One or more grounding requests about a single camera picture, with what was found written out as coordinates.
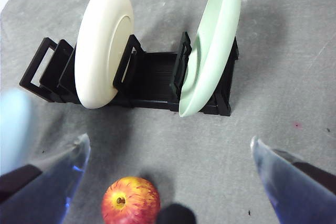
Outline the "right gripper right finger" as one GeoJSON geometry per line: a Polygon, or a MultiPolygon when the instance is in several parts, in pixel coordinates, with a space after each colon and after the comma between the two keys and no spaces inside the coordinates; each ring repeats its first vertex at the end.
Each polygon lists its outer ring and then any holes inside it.
{"type": "Polygon", "coordinates": [[[335,174],[254,136],[251,155],[280,223],[335,223],[335,174]]]}

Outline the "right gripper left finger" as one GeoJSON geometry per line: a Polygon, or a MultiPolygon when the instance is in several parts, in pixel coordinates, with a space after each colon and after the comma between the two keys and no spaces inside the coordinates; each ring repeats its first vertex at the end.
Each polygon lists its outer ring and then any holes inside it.
{"type": "Polygon", "coordinates": [[[85,173],[90,139],[79,135],[1,176],[1,223],[62,223],[85,173]]]}

